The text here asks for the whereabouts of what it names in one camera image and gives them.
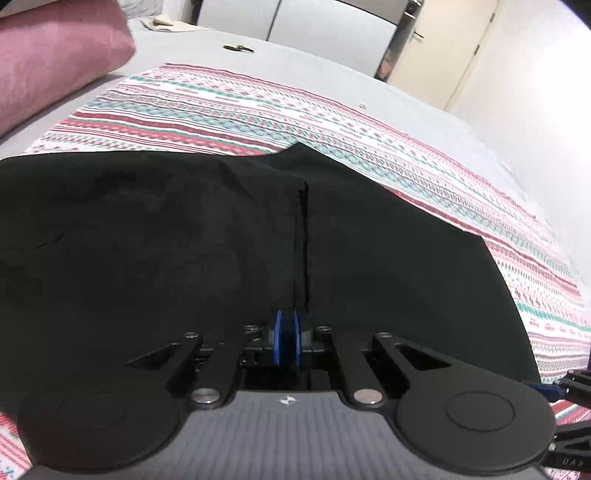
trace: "white wall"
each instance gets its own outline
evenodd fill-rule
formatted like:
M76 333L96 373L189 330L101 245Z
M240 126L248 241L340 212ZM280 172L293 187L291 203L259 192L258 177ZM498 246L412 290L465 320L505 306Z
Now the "white wall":
M591 287L591 31L558 0L504 0L451 112L505 160Z

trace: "mattress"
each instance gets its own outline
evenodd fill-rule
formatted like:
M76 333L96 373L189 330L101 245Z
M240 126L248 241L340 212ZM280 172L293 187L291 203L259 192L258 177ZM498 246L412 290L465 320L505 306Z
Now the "mattress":
M255 155L301 141L481 235L513 295L543 381L586 367L591 329L569 261L511 173L464 122L286 47L216 31L130 26L137 55L14 131L1 157L71 150ZM255 53L222 48L238 43ZM568 402L554 411L559 423L589 417ZM14 425L0 416L0 472L16 476L27 467Z

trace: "patterned bedspread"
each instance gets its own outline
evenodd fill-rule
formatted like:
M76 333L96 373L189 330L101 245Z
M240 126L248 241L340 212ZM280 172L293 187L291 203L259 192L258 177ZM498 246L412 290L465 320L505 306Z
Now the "patterned bedspread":
M261 155L297 141L481 235L521 314L543 381L552 382L569 368L586 368L591 322L551 234L485 179L361 110L224 70L165 64L107 90L53 126L25 153ZM553 409L559 423L591 417L589 410L565 401ZM0 415L0 479L16 478L28 466L14 426Z

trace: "pink pillow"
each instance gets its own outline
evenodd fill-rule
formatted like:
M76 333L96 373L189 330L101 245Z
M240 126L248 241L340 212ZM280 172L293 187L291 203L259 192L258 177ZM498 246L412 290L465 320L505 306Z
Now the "pink pillow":
M117 0L60 0L0 18L0 137L134 53Z

